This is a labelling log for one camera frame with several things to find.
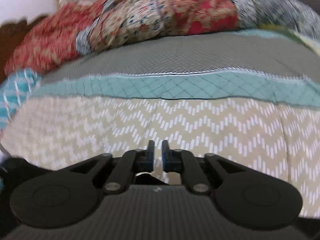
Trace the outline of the black pants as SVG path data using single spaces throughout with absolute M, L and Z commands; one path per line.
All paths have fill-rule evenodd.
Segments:
M 22 158 L 8 158 L 1 163 L 1 238 L 12 231 L 18 222 L 10 208 L 10 195 L 22 183 L 50 173 Z

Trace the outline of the patterned bedsheet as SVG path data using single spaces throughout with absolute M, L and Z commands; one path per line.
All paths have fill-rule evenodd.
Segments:
M 155 142 L 287 181 L 319 217 L 319 43 L 275 31 L 164 37 L 68 62 L 1 130 L 1 155 L 58 170 Z

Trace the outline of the teal lattice pillow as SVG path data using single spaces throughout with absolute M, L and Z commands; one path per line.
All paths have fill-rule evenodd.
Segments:
M 1 84 L 1 130 L 5 129 L 40 80 L 41 75 L 26 68 L 10 74 Z

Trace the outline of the red floral quilt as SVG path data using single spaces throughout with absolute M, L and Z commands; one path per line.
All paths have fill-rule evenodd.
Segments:
M 4 73 L 46 74 L 94 52 L 160 36 L 281 29 L 319 40 L 319 15 L 299 0 L 97 0 L 63 5 L 25 36 Z

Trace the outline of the carved wooden headboard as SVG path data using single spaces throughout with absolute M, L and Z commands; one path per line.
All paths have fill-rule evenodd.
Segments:
M 11 58 L 16 48 L 22 47 L 21 55 L 15 55 L 18 66 L 14 70 L 31 67 L 39 74 L 47 74 L 54 68 L 49 45 L 53 39 L 52 26 L 48 14 L 40 14 L 32 22 L 26 17 L 19 20 L 8 20 L 1 24 L 1 82 L 8 74 L 5 70 L 6 62 Z

